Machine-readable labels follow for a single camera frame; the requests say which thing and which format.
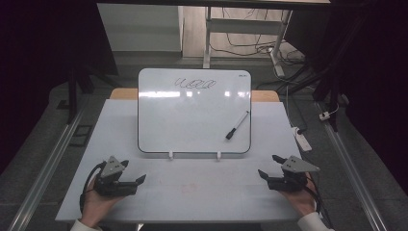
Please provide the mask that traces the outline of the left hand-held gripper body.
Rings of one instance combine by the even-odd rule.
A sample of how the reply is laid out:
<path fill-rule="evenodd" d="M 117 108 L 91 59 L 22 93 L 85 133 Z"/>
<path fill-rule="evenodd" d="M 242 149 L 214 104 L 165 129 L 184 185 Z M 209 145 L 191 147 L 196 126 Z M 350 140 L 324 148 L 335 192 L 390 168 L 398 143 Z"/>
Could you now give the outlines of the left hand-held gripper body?
<path fill-rule="evenodd" d="M 127 196 L 135 194 L 138 186 L 134 182 L 120 182 L 124 167 L 114 156 L 102 166 L 94 182 L 94 190 L 102 196 Z"/>

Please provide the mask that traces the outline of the black curtain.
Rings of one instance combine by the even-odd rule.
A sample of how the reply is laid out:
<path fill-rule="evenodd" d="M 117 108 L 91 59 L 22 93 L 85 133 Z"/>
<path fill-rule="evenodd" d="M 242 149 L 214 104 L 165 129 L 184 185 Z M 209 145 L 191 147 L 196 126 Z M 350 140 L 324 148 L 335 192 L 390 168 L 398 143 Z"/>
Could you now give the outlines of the black curtain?
<path fill-rule="evenodd" d="M 98 0 L 0 0 L 0 173 L 75 75 L 118 73 Z"/>
<path fill-rule="evenodd" d="M 363 13 L 340 64 L 340 92 L 349 120 L 408 194 L 408 0 L 374 0 L 359 12 L 295 11 L 286 41 L 321 70 Z"/>

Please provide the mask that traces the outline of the wooden table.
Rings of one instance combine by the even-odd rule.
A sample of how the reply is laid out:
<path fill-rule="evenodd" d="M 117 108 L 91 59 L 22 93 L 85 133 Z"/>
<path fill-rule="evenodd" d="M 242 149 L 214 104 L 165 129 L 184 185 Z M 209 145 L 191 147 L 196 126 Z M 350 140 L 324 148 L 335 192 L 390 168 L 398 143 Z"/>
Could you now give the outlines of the wooden table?
<path fill-rule="evenodd" d="M 116 88 L 112 91 L 111 99 L 137 100 L 139 90 L 136 88 Z M 253 102 L 279 102 L 278 94 L 273 90 L 254 90 L 251 100 Z"/>

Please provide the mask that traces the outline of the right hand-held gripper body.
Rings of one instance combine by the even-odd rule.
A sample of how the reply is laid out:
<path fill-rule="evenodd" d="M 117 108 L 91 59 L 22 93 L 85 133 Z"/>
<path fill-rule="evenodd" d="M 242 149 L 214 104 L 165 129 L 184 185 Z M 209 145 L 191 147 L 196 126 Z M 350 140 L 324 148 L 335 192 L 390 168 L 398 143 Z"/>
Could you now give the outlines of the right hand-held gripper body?
<path fill-rule="evenodd" d="M 307 172 L 318 172 L 320 168 L 298 157 L 285 158 L 287 161 L 281 165 L 282 177 L 270 177 L 268 187 L 271 190 L 294 193 L 302 191 L 307 183 Z"/>

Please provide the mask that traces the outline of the aluminium floor rail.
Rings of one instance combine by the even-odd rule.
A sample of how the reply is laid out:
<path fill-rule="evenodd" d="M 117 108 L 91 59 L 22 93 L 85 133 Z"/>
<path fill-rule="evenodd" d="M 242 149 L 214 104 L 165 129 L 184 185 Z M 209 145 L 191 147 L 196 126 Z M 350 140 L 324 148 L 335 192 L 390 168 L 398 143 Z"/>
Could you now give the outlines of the aluminium floor rail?
<path fill-rule="evenodd" d="M 7 231 L 26 230 L 63 154 L 66 151 L 66 148 L 68 147 L 70 139 L 72 138 L 81 118 L 83 117 L 85 108 L 89 104 L 89 99 L 89 94 L 85 94 L 81 97 L 77 114 L 74 116 L 74 118 L 72 118 L 71 122 L 64 127 L 62 134 L 59 136 L 57 143 L 42 166 L 36 180 L 34 181 L 34 184 L 28 191 Z"/>
<path fill-rule="evenodd" d="M 361 206 L 366 214 L 372 230 L 389 231 L 386 222 L 380 214 L 368 188 L 363 182 L 363 179 L 361 178 L 357 167 L 354 165 L 352 159 L 350 158 L 349 152 L 346 149 L 339 133 L 334 131 L 332 125 L 328 120 L 324 120 L 322 124 L 335 148 L 337 155 L 339 156 L 339 160 L 344 167 L 345 174 L 347 175 L 350 184 L 361 203 Z"/>

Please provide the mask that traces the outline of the white power strip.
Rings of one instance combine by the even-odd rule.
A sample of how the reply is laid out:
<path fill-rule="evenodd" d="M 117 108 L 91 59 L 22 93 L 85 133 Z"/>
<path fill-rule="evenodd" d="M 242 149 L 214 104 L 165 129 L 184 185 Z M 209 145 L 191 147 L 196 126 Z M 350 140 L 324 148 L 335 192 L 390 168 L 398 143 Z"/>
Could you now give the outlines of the white power strip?
<path fill-rule="evenodd" d="M 293 136 L 300 147 L 300 149 L 304 152 L 311 151 L 312 146 L 308 143 L 304 135 L 301 133 L 300 129 L 298 127 L 293 127 Z"/>

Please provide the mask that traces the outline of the black metal stand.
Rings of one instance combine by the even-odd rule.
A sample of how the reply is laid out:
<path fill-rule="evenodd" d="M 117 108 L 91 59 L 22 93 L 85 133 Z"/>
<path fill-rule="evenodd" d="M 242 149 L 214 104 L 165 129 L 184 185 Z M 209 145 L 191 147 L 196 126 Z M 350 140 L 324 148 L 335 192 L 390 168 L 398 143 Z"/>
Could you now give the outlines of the black metal stand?
<path fill-rule="evenodd" d="M 89 65 L 76 66 L 68 72 L 68 100 L 62 100 L 58 105 L 58 109 L 68 110 L 67 124 L 73 121 L 78 112 L 77 88 L 86 94 L 94 92 L 91 74 L 92 68 Z"/>

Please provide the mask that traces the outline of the person's left hand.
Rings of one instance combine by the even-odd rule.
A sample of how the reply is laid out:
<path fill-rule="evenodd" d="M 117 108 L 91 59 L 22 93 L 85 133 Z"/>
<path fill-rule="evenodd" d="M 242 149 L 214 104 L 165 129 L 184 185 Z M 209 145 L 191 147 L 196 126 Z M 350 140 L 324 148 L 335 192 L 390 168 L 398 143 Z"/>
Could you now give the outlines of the person's left hand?
<path fill-rule="evenodd" d="M 79 219 L 81 223 L 89 228 L 96 228 L 97 224 L 110 212 L 110 210 L 123 197 L 106 197 L 96 192 L 92 179 L 86 188 L 85 202 L 82 216 Z"/>

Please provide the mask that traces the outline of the white whiteboard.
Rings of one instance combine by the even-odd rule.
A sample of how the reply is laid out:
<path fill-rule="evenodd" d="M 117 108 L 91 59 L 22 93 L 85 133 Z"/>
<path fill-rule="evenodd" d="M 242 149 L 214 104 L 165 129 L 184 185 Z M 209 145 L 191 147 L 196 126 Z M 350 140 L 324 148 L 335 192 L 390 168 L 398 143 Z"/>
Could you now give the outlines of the white whiteboard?
<path fill-rule="evenodd" d="M 245 111 L 231 140 L 225 136 Z M 147 153 L 244 153 L 251 146 L 251 75 L 245 70 L 145 68 L 139 73 L 138 145 Z"/>

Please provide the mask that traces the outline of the person's right hand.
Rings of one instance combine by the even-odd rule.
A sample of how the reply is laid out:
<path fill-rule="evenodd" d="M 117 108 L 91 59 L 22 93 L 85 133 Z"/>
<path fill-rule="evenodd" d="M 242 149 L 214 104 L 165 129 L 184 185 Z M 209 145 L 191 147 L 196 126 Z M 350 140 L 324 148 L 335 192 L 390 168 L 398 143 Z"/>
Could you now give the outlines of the person's right hand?
<path fill-rule="evenodd" d="M 289 201 L 300 218 L 316 212 L 315 199 L 306 190 L 299 192 L 281 192 L 281 194 Z"/>

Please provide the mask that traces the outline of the white marker pen black cap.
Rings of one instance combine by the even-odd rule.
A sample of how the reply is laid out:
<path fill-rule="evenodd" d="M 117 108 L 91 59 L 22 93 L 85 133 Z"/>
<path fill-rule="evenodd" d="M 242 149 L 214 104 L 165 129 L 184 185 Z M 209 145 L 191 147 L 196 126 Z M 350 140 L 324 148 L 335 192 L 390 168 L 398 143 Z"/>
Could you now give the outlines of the white marker pen black cap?
<path fill-rule="evenodd" d="M 229 133 L 225 136 L 227 140 L 231 140 L 232 137 L 234 136 L 235 132 L 237 129 L 241 126 L 245 118 L 249 115 L 249 111 L 245 111 L 242 116 L 239 118 L 237 123 L 234 125 L 234 127 L 229 131 Z"/>

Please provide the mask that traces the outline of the black floor frame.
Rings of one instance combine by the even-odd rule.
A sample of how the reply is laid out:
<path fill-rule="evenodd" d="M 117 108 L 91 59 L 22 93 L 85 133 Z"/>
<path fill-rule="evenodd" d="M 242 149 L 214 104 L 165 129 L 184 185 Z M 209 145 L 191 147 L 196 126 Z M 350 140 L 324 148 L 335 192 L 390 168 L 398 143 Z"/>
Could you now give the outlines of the black floor frame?
<path fill-rule="evenodd" d="M 89 142 L 92 130 L 92 125 L 78 125 L 71 137 L 69 145 L 74 147 L 85 147 Z"/>

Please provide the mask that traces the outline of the white desk frame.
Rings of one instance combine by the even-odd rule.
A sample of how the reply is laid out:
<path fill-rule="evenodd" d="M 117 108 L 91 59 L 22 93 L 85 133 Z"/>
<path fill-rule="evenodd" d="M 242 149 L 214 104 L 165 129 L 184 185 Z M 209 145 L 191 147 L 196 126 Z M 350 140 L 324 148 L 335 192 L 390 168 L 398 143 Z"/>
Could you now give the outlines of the white desk frame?
<path fill-rule="evenodd" d="M 290 10 L 281 11 L 280 20 L 258 20 L 258 19 L 237 19 L 212 17 L 212 8 L 205 8 L 205 48 L 203 67 L 209 68 L 211 62 L 211 33 L 239 34 L 239 35 L 268 35 L 276 36 L 276 41 L 271 48 L 267 49 L 270 56 L 273 70 L 278 77 L 284 77 L 285 73 L 278 60 L 280 45 L 283 42 L 292 12 Z"/>

